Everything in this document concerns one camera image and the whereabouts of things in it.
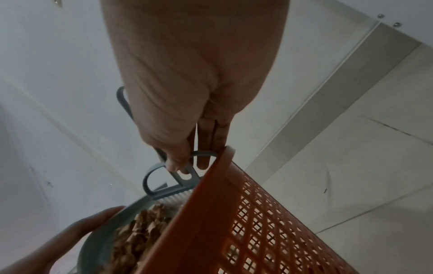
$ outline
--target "finger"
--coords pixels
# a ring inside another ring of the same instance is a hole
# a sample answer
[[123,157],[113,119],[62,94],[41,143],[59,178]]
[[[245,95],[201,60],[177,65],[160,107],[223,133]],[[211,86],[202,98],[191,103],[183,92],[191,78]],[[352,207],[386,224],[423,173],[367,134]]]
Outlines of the finger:
[[[209,151],[212,147],[212,137],[215,128],[215,120],[200,118],[197,126],[198,150]],[[209,166],[209,156],[197,157],[197,167],[205,170]]]
[[184,168],[191,155],[187,139],[180,144],[166,146],[163,150],[167,153],[166,169],[170,172],[177,172]]
[[227,136],[229,135],[231,121],[223,121],[215,123],[215,131],[212,138],[211,150],[216,153],[220,153],[225,147],[227,142]]
[[[196,126],[194,126],[193,130],[191,131],[191,133],[189,134],[189,136],[187,138],[187,141],[189,144],[189,154],[190,155],[194,152],[195,129],[196,129]],[[189,158],[189,163],[191,164],[191,166],[194,166],[194,158],[193,157]],[[185,168],[182,168],[180,170],[180,172],[182,172],[183,174],[189,174],[188,170],[186,170]]]
[[100,227],[123,208],[124,206],[118,206],[106,209],[73,223],[32,254],[5,268],[1,273],[31,274],[39,273],[41,270],[46,270],[50,264],[52,265],[73,246],[75,246],[83,236]]

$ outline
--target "floor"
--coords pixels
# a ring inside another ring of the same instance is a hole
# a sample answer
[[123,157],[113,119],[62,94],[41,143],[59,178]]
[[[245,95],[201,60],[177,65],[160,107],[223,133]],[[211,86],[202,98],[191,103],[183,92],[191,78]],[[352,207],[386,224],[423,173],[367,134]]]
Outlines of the floor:
[[433,49],[421,45],[263,187],[360,273],[432,273]]

